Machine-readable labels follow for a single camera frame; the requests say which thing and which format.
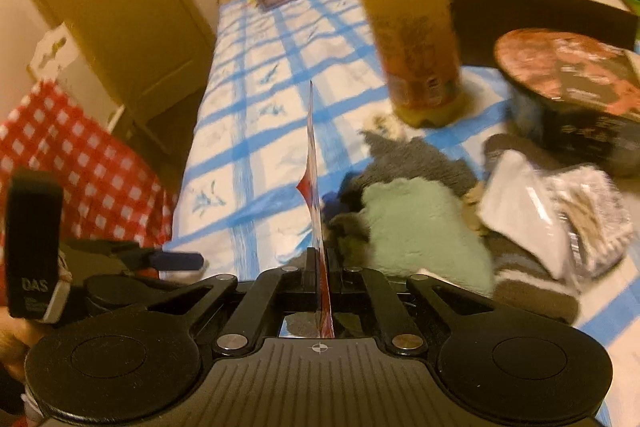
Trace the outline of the red snack packet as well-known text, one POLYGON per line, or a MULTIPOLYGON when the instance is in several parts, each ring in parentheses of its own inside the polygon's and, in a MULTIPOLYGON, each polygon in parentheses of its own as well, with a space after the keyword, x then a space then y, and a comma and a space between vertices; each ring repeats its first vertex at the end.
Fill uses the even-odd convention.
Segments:
POLYGON ((327 310, 323 306, 323 291, 326 288, 326 250, 322 235, 320 195, 318 189, 318 162, 316 138, 314 137, 314 84, 309 83, 308 112, 306 117, 307 159, 303 178, 296 188, 306 202, 310 218, 311 241, 309 247, 318 251, 319 309, 317 311, 318 333, 321 338, 334 338, 332 306, 327 310))

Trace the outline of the light green fluffy sock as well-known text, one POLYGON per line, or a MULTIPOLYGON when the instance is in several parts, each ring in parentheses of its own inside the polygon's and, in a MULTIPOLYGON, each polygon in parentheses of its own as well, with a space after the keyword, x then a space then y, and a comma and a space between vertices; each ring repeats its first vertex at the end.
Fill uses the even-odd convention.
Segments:
POLYGON ((464 223, 450 188, 422 178, 367 186, 360 216, 369 230, 362 263, 388 277, 427 272, 489 297, 495 280, 491 254, 464 223))

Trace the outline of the white plastic snack packet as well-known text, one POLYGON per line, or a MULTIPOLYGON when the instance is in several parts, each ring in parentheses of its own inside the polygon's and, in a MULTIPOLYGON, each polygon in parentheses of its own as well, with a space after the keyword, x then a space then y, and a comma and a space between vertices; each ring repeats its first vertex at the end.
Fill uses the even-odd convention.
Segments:
POLYGON ((477 216, 555 280, 577 287, 614 268, 634 241, 623 195, 603 170, 580 164, 544 171, 516 150, 498 156, 477 216))

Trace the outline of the red checkered cloth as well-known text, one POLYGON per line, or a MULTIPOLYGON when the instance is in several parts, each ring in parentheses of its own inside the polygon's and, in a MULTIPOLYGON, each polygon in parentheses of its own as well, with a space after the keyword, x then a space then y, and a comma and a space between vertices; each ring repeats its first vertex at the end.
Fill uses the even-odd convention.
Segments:
POLYGON ((49 171, 63 187, 64 239, 171 239, 177 196, 146 162, 82 108, 54 80, 39 81, 1 124, 1 206, 20 167, 49 171))

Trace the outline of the grey fluffy sock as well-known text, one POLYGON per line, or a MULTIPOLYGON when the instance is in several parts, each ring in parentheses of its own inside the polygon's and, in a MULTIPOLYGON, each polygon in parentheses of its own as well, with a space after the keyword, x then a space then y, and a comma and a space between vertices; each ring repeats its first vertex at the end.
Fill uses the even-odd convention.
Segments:
POLYGON ((369 130, 362 135, 372 161, 361 172, 345 174, 337 194, 326 195, 322 210, 326 243, 342 265, 364 265, 372 255, 369 225, 362 214, 366 187, 422 178, 444 184, 462 197, 478 182, 465 160, 453 160, 421 138, 394 140, 369 130))

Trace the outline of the blue checkered tablecloth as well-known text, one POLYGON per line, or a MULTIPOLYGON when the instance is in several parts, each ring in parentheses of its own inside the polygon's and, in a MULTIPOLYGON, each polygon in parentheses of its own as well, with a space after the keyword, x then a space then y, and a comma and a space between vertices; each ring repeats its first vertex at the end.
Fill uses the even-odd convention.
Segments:
MULTIPOLYGON (((369 164, 360 129, 370 115, 390 113, 390 101, 359 0, 297 0, 265 13, 253 0, 233 0, 220 8, 218 37, 165 249, 203 255, 203 279, 221 272, 246 281, 309 245, 309 213, 296 190, 309 83, 321 195, 369 164)), ((497 69, 463 67, 461 78, 470 105, 458 120, 401 128, 481 176, 483 142, 508 130, 509 88, 497 69)), ((577 326, 614 366, 600 421, 639 426, 639 187, 618 186, 638 235, 622 263, 582 294, 577 326)))

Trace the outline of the brown striped fluffy sock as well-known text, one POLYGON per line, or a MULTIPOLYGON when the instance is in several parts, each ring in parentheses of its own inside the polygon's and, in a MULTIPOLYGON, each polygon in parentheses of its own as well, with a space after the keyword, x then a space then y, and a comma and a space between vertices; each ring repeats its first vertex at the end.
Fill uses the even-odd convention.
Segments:
MULTIPOLYGON (((529 139, 514 134, 491 135, 483 144, 485 173, 489 176, 505 150, 516 150, 544 171, 559 170, 568 164, 529 139)), ((572 325, 579 314, 577 291, 551 274, 528 251, 497 232, 484 239, 494 265, 495 289, 492 299, 543 317, 572 325)))

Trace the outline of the instant noodle bowl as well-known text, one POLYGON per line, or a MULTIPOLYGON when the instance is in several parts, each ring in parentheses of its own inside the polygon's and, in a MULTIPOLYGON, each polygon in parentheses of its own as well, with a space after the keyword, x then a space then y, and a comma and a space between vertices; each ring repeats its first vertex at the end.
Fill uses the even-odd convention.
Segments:
POLYGON ((595 38, 512 30, 494 47, 521 135, 562 160, 639 174, 639 54, 595 38))

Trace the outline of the wooden cabinet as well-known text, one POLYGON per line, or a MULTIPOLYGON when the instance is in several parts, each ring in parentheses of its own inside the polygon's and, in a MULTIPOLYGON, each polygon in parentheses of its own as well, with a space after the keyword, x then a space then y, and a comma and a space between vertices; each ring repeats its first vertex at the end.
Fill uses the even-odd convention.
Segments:
POLYGON ((186 155, 215 42, 195 2, 34 1, 48 23, 73 31, 105 90, 160 149, 186 155))

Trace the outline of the orange juice bottle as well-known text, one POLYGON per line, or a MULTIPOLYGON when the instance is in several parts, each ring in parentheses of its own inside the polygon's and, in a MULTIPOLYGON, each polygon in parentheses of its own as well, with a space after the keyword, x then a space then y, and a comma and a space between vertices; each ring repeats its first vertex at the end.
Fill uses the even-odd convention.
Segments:
POLYGON ((460 58, 450 0, 361 0, 394 112, 415 128, 457 117, 460 58))

